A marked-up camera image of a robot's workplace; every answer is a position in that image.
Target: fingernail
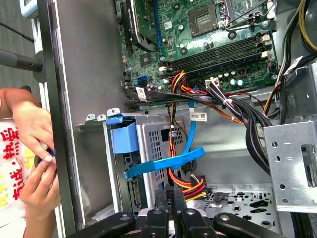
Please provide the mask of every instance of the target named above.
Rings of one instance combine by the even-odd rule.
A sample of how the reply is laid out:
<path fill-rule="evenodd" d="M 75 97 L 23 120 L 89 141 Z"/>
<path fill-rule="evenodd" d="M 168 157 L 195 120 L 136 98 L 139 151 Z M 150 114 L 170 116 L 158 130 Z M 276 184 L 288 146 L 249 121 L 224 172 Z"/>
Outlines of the fingernail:
<path fill-rule="evenodd" d="M 51 161 L 52 161 L 52 157 L 51 157 L 50 155 L 46 155 L 46 156 L 44 157 L 44 160 L 45 160 L 46 162 L 51 162 Z"/>

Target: barcode sticker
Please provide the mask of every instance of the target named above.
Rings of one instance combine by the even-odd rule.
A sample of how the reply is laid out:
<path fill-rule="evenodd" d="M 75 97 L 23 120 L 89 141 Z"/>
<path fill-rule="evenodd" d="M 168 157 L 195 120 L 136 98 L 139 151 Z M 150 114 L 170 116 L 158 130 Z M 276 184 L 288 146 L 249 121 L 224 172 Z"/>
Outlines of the barcode sticker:
<path fill-rule="evenodd" d="M 296 58 L 294 60 L 294 62 L 292 63 L 292 65 L 288 68 L 288 70 L 286 70 L 284 75 L 288 75 L 299 63 L 299 61 L 301 61 L 303 56 L 299 56 L 298 58 Z"/>
<path fill-rule="evenodd" d="M 207 122 L 207 113 L 190 112 L 190 120 Z"/>
<path fill-rule="evenodd" d="M 166 22 L 166 23 L 164 24 L 165 30 L 168 30 L 168 29 L 170 29 L 170 28 L 172 28 L 172 27 L 173 27 L 173 24 L 172 24 L 171 21 L 168 21 L 168 22 Z"/>
<path fill-rule="evenodd" d="M 144 88 L 136 87 L 135 89 L 137 90 L 140 101 L 147 102 L 147 99 L 146 99 L 147 96 L 145 95 Z"/>

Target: motherboard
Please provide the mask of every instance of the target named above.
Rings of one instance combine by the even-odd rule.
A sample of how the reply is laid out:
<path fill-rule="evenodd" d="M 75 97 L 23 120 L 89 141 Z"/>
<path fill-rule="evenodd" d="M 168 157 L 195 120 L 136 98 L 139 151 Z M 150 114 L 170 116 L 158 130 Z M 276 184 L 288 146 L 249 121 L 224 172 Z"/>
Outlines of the motherboard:
<path fill-rule="evenodd" d="M 223 92 L 276 82 L 272 0 L 117 0 L 125 89 L 215 82 Z"/>

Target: person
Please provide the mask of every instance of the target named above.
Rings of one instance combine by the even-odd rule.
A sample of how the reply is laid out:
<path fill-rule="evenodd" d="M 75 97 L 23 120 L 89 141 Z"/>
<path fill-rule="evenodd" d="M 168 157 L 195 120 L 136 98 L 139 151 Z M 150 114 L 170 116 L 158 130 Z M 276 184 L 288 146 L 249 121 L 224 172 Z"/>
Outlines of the person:
<path fill-rule="evenodd" d="M 54 149 L 51 117 L 38 105 L 26 90 L 0 89 L 1 238 L 51 238 L 55 229 L 56 160 L 42 145 Z M 36 168 L 32 152 L 43 159 Z"/>

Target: hand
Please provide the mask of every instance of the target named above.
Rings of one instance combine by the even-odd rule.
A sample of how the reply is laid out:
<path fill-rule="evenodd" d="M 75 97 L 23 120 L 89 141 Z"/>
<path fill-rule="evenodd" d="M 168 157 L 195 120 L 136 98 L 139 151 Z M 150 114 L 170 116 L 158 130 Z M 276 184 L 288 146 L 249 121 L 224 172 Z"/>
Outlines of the hand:
<path fill-rule="evenodd" d="M 26 212 L 32 217 L 46 217 L 60 204 L 60 192 L 56 163 L 41 161 L 33 167 L 20 192 L 20 200 L 26 204 Z"/>
<path fill-rule="evenodd" d="M 54 150 L 50 114 L 31 102 L 15 104 L 12 112 L 21 142 L 41 159 L 50 162 L 52 156 L 40 144 L 43 142 Z"/>

